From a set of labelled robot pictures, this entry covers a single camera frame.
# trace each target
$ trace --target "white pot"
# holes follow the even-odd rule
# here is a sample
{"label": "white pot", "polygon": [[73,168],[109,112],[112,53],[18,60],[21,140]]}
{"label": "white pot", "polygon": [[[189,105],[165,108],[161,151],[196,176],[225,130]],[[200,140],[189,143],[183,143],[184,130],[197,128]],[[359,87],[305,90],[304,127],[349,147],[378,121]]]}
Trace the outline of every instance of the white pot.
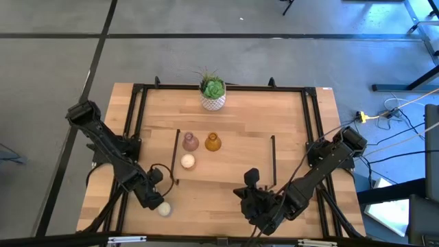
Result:
{"label": "white pot", "polygon": [[224,95],[221,96],[218,99],[209,99],[206,98],[202,91],[200,91],[200,96],[201,96],[201,105],[206,109],[206,110],[219,110],[221,109],[224,104],[226,103],[226,85],[223,84],[224,87]]}

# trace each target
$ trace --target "white ball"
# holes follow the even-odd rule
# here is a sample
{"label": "white ball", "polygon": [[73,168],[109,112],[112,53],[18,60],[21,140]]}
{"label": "white ball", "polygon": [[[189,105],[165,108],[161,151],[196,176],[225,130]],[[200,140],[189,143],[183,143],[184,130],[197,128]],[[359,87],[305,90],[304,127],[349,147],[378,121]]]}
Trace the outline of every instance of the white ball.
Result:
{"label": "white ball", "polygon": [[157,207],[157,211],[159,215],[166,217],[171,213],[171,205],[167,202],[162,202],[162,204]]}
{"label": "white ball", "polygon": [[185,169],[189,169],[195,165],[195,157],[192,154],[185,154],[181,157],[180,163]]}

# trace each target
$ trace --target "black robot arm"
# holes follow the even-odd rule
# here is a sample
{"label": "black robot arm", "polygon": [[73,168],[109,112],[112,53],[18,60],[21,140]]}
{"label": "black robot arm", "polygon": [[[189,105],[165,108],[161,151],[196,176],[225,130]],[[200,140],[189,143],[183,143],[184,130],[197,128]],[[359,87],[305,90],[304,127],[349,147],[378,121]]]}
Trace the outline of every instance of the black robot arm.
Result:
{"label": "black robot arm", "polygon": [[310,153],[320,162],[302,178],[284,185],[282,193],[257,189],[259,171],[251,169],[244,174],[247,187],[233,190],[241,198],[241,212],[250,224],[256,225],[265,235],[271,235],[284,219],[296,219],[308,207],[314,189],[326,175],[346,159],[362,155],[366,143],[367,140],[350,127],[340,130],[332,142],[317,142]]}
{"label": "black robot arm", "polygon": [[156,191],[155,184],[162,181],[163,174],[153,168],[145,172],[126,154],[130,142],[115,135],[102,121],[95,102],[87,101],[72,106],[66,118],[71,126],[81,130],[90,138],[96,149],[113,166],[115,178],[125,191],[134,191],[143,208],[151,210],[164,200]]}

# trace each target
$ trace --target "black floor stripe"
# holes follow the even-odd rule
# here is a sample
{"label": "black floor stripe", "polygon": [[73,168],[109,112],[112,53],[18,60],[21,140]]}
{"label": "black floor stripe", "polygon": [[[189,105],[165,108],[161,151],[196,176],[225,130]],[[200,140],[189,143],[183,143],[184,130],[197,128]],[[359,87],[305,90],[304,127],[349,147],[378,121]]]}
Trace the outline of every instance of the black floor stripe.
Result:
{"label": "black floor stripe", "polygon": [[[99,59],[101,58],[102,49],[104,48],[106,34],[108,33],[108,29],[110,28],[112,17],[115,13],[116,5],[117,5],[117,0],[112,0],[110,9],[108,11],[108,15],[105,20],[104,28],[102,30],[101,35],[99,36],[100,37],[99,42],[97,44],[95,55],[93,56],[90,70],[88,72],[88,76],[84,85],[84,89],[82,90],[82,94],[80,96],[80,102],[87,100],[88,94],[90,93],[91,84],[93,83],[93,78],[95,77],[97,65],[99,64]],[[37,237],[42,237],[46,235],[47,228],[49,227],[51,215],[54,212],[56,200],[58,198],[58,194],[61,189],[62,179],[64,178],[65,172],[67,170],[67,165],[69,164],[69,159],[70,159],[71,151],[73,149],[73,144],[75,143],[77,132],[78,130],[75,128],[69,128],[69,131],[67,132],[66,139],[64,140],[64,148],[61,150],[59,159],[57,161],[56,173],[50,187],[50,192],[47,196],[46,201],[43,202],[42,205],[43,212],[41,213],[41,218],[37,219],[40,220],[38,223],[38,227],[36,227]]]}
{"label": "black floor stripe", "polygon": [[107,38],[267,38],[267,39],[353,39],[421,40],[418,34],[109,34]]}
{"label": "black floor stripe", "polygon": [[97,43],[95,55],[93,56],[93,60],[91,61],[90,70],[88,71],[88,76],[84,85],[84,89],[82,90],[80,102],[84,102],[88,99],[88,95],[90,94],[91,85],[93,84],[93,80],[95,79],[95,74],[97,70],[97,66],[99,64],[99,60],[101,59],[102,50],[104,49],[106,35],[108,30],[110,29],[111,21],[113,16],[115,15],[115,10],[117,6],[117,0],[112,0],[110,9],[107,14],[107,18],[105,20],[104,28],[102,29],[101,38]]}
{"label": "black floor stripe", "polygon": [[0,33],[0,38],[101,38],[101,34],[94,33]]}

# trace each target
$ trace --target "gray floor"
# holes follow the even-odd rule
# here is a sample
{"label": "gray floor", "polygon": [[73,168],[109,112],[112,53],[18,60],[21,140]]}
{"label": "gray floor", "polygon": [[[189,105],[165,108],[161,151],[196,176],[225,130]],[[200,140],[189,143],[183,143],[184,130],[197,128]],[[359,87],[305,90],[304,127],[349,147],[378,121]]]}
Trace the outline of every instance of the gray floor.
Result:
{"label": "gray floor", "polygon": [[[411,3],[420,19],[431,11],[426,0]],[[108,0],[3,0],[0,32],[101,32],[109,5]],[[110,32],[404,34],[413,25],[403,3],[397,2],[296,0],[282,17],[285,6],[274,0],[120,1]],[[433,43],[436,28],[426,29]],[[26,165],[0,164],[0,239],[32,234],[68,128],[64,116],[78,100],[96,44],[96,40],[0,39],[0,142],[29,159]],[[90,99],[105,113],[115,82],[150,83],[157,75],[163,83],[196,83],[192,71],[199,67],[217,69],[226,81],[238,84],[262,85],[274,77],[278,85],[333,87],[345,121],[357,110],[374,115],[384,109],[384,100],[392,95],[373,93],[370,85],[409,83],[434,64],[418,40],[107,40]],[[439,99],[434,95],[420,102],[439,104]],[[422,106],[412,104],[404,111],[413,124],[423,122]],[[373,122],[358,128],[374,143],[407,128],[405,122],[391,124],[387,131]],[[387,144],[413,134],[407,132]],[[75,230],[92,155],[85,143],[78,135],[49,234]],[[369,159],[423,148],[416,138]],[[425,173],[422,155],[378,163],[373,169],[398,183]],[[355,171],[367,176],[361,163]]]}

